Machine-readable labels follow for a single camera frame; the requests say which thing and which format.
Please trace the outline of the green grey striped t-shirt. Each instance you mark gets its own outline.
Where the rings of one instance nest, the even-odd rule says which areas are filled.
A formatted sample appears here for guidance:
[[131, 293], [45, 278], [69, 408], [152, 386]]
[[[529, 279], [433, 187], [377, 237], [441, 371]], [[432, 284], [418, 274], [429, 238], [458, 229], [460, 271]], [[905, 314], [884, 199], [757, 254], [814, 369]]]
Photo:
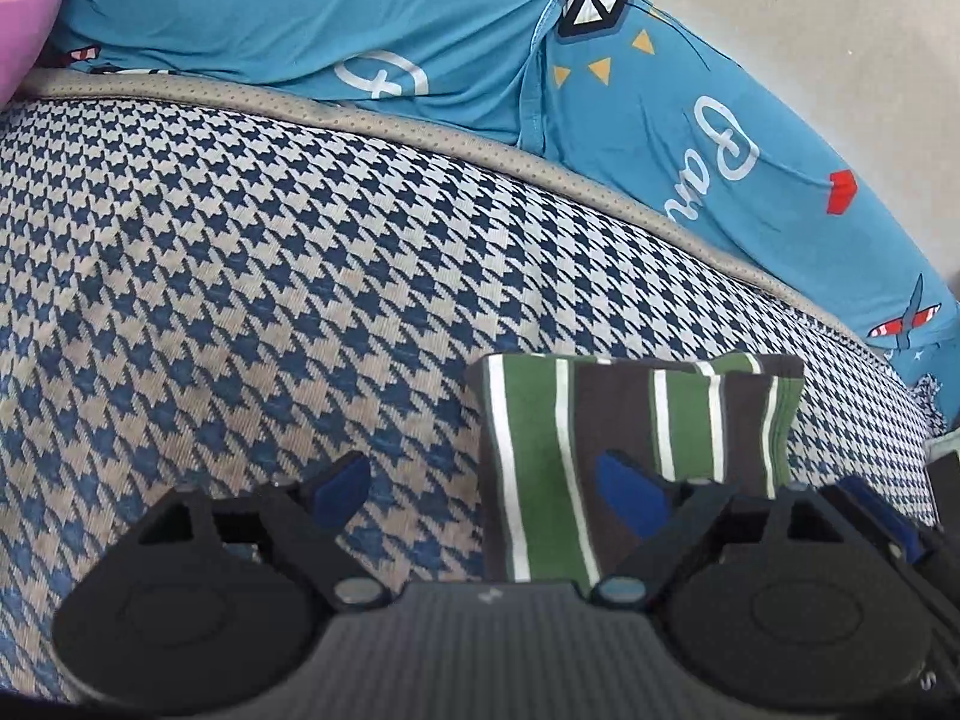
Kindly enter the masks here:
[[490, 580], [590, 589], [640, 540], [604, 502], [608, 450], [667, 481], [770, 497], [789, 483], [805, 366], [734, 351], [706, 361], [491, 353], [467, 371], [480, 411], [478, 489]]

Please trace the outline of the houndstooth bed sheet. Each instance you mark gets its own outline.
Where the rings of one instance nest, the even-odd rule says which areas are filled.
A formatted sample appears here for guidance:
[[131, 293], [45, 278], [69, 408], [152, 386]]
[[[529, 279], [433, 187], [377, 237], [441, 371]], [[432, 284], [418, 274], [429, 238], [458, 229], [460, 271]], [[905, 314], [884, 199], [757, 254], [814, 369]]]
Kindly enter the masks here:
[[794, 476], [935, 516], [918, 400], [835, 317], [617, 193], [438, 125], [180, 76], [39, 70], [2, 114], [2, 684], [60, 697], [53, 608], [167, 488], [347, 450], [348, 550], [480, 572], [493, 349], [793, 353]]

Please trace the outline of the blue printed quilt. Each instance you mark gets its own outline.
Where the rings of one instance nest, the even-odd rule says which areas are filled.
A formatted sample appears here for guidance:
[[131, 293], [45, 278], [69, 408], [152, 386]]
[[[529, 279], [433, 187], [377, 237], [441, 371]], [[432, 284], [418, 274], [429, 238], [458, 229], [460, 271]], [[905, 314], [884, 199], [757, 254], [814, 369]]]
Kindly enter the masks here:
[[958, 418], [958, 302], [841, 154], [649, 0], [62, 0], [67, 67], [438, 122], [618, 190], [804, 294]]

